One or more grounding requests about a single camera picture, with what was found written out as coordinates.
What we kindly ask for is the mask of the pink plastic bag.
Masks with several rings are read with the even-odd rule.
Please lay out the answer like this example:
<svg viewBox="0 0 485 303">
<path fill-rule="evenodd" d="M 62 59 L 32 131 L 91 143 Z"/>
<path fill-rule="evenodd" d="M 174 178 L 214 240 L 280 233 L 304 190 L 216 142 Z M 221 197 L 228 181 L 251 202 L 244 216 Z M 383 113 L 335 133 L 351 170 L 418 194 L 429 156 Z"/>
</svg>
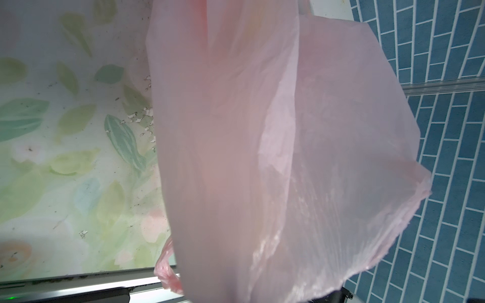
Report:
<svg viewBox="0 0 485 303">
<path fill-rule="evenodd" d="M 171 236 L 192 302 L 306 302 L 389 252 L 431 174 L 367 23 L 297 1 L 155 1 L 147 33 Z"/>
</svg>

